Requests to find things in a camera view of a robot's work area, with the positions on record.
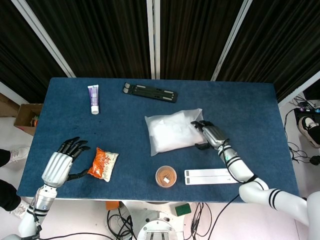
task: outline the blue tablecloth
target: blue tablecloth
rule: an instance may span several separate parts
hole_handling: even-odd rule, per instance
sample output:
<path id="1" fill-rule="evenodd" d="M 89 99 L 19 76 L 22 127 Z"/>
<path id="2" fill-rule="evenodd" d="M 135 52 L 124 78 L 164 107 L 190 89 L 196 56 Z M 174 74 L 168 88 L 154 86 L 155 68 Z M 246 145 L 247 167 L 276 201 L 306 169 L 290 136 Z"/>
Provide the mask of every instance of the blue tablecloth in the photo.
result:
<path id="1" fill-rule="evenodd" d="M 176 91 L 177 102 L 124 94 L 125 82 Z M 91 114 L 87 88 L 94 84 L 99 84 L 98 115 Z M 228 202 L 238 194 L 238 183 L 185 185 L 184 170 L 225 167 L 215 150 L 187 147 L 150 156 L 145 116 L 197 108 L 203 109 L 205 120 L 224 131 L 248 167 L 270 188 L 298 194 L 272 84 L 107 78 L 51 79 L 18 194 L 33 196 L 44 183 L 41 176 L 52 153 L 63 141 L 79 136 L 88 140 L 91 150 L 80 155 L 71 173 L 92 165 L 96 147 L 119 157 L 110 182 L 88 174 L 66 182 L 58 189 L 58 198 Z M 155 180 L 163 165 L 177 172 L 175 185 L 168 189 Z"/>

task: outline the white ruler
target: white ruler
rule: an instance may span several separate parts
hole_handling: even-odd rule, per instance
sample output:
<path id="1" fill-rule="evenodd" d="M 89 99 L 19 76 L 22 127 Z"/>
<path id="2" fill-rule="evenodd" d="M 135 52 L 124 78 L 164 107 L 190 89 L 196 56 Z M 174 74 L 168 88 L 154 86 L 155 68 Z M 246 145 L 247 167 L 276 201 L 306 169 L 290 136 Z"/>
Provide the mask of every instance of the white ruler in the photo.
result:
<path id="1" fill-rule="evenodd" d="M 184 180 L 186 185 L 237 183 L 226 168 L 185 170 Z"/>

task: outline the plastic bag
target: plastic bag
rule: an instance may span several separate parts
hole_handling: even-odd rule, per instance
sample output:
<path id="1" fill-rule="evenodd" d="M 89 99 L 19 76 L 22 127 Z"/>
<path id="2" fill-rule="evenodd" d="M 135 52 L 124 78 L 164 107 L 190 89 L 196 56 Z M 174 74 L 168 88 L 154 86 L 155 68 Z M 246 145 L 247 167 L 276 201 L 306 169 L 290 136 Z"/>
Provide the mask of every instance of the plastic bag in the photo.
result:
<path id="1" fill-rule="evenodd" d="M 93 160 L 92 167 L 88 171 L 88 174 L 91 174 L 98 179 L 104 179 L 106 182 L 109 182 L 118 155 L 118 153 L 103 151 L 97 147 L 96 155 Z"/>
<path id="2" fill-rule="evenodd" d="M 191 124 L 203 120 L 202 109 L 182 110 L 171 115 L 144 117 L 150 138 L 151 156 L 206 142 Z"/>

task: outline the green object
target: green object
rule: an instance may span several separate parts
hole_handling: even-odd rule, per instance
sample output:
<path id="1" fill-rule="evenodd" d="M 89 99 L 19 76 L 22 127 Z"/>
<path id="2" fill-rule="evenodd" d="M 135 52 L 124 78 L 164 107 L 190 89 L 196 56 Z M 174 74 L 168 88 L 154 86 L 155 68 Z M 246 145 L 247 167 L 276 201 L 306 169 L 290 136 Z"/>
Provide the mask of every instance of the green object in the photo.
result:
<path id="1" fill-rule="evenodd" d="M 185 214 L 191 213 L 191 208 L 190 208 L 189 203 L 181 205 L 181 206 L 176 206 L 175 207 L 175 212 L 176 212 L 176 215 L 178 217 L 182 216 L 182 215 L 185 215 Z"/>

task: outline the black curtain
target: black curtain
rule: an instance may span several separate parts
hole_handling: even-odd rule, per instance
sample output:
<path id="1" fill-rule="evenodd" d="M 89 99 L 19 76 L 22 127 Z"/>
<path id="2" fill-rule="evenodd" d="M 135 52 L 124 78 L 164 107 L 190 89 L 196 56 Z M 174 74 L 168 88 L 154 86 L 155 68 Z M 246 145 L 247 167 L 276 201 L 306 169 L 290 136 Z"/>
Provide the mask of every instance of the black curtain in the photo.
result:
<path id="1" fill-rule="evenodd" d="M 320 100 L 320 80 L 304 90 L 303 94 L 307 100 Z"/>
<path id="2" fill-rule="evenodd" d="M 0 81 L 30 103 L 43 103 L 52 77 L 66 77 L 9 0 L 1 1 Z"/>
<path id="3" fill-rule="evenodd" d="M 320 1 L 254 0 L 217 77 L 273 83 L 281 101 L 320 70 Z"/>
<path id="4" fill-rule="evenodd" d="M 77 77 L 151 78 L 145 0 L 27 0 Z"/>
<path id="5" fill-rule="evenodd" d="M 161 79 L 210 80 L 243 0 L 161 0 Z"/>

